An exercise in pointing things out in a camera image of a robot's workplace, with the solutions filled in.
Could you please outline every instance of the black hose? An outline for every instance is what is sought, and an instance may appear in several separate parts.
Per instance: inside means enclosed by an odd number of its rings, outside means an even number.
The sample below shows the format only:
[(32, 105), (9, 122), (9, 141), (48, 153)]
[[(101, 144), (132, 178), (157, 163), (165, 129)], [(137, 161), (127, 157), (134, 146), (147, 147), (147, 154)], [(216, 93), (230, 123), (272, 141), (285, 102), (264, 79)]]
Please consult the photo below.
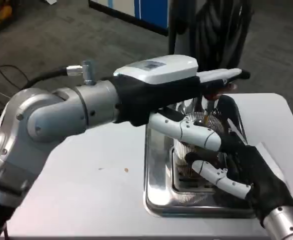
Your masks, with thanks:
[(68, 75), (68, 72), (67, 72), (66, 67), (61, 67), (56, 70), (48, 71), (48, 72), (42, 73), (40, 76), (37, 76), (37, 77), (31, 79), (29, 82), (27, 82), (22, 87), (21, 90), (31, 88), (35, 84), (37, 84), (38, 82), (41, 82), (44, 80), (48, 80), (48, 79), (52, 79), (52, 78), (56, 78), (56, 77), (60, 77), (60, 76), (67, 76), (67, 75)]

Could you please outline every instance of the small display screen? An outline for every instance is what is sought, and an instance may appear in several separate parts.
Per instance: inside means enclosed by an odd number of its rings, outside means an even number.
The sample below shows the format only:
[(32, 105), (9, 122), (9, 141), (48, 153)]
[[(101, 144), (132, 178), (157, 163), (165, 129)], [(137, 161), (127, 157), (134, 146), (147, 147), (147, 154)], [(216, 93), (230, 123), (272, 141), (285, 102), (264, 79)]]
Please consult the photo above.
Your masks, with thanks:
[(166, 65), (163, 62), (158, 62), (158, 61), (139, 61), (139, 62), (134, 62), (128, 66), (137, 68), (137, 69), (142, 69), (145, 71), (151, 71), (153, 69), (157, 69), (158, 67)]
[(159, 67), (159, 65), (155, 65), (155, 64), (152, 64), (152, 63), (145, 66), (145, 68), (150, 69), (150, 70), (151, 69), (156, 69), (157, 67)]

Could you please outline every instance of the stainless steel tray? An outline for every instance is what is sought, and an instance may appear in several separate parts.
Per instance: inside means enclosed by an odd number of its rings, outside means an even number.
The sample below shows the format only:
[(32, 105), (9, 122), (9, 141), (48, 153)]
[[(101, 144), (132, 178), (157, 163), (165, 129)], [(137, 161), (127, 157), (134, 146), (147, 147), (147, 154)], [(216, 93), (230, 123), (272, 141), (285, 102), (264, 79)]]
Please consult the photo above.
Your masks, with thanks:
[[(222, 96), (219, 111), (230, 118), (245, 136), (234, 100)], [(144, 159), (144, 200), (146, 209), (158, 216), (251, 218), (253, 210), (247, 202), (222, 190), (182, 192), (173, 185), (173, 140), (146, 127)]]

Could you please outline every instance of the metal connector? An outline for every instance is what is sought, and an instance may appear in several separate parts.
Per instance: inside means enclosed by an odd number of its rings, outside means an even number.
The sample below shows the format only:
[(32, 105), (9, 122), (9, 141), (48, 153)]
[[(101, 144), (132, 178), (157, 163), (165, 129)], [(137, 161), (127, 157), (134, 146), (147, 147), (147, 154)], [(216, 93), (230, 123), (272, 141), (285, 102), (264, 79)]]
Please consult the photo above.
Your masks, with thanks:
[(93, 61), (92, 60), (82, 61), (82, 68), (83, 68), (84, 85), (95, 85), (97, 82), (95, 80), (95, 75), (94, 75)]
[(81, 65), (71, 65), (66, 67), (68, 76), (80, 76), (83, 74), (83, 68)]

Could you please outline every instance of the table surface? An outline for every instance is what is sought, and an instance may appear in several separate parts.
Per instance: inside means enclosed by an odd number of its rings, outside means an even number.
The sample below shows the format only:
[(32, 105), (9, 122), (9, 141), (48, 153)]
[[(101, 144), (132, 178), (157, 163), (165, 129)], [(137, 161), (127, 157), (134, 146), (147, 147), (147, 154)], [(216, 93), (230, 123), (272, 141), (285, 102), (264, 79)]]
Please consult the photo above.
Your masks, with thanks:
[[(266, 144), (293, 195), (293, 115), (286, 100), (274, 93), (230, 96), (238, 105), (249, 144)], [(8, 222), (9, 235), (37, 240), (266, 236), (257, 219), (150, 215), (143, 198), (144, 148), (145, 126), (129, 123), (108, 124), (67, 138), (50, 154)]]

